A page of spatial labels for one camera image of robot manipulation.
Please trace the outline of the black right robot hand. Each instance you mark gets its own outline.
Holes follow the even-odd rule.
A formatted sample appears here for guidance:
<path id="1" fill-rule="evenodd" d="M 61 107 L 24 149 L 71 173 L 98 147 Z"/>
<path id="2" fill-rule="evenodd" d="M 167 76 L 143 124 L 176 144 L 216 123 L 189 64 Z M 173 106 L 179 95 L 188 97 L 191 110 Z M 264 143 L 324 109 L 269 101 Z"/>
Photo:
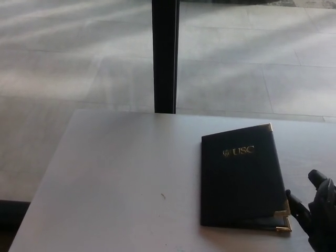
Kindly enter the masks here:
<path id="1" fill-rule="evenodd" d="M 335 251 L 335 185 L 331 178 L 318 170 L 311 170 L 308 179 L 316 194 L 308 207 L 286 190 L 291 215 L 308 235 L 314 251 Z"/>

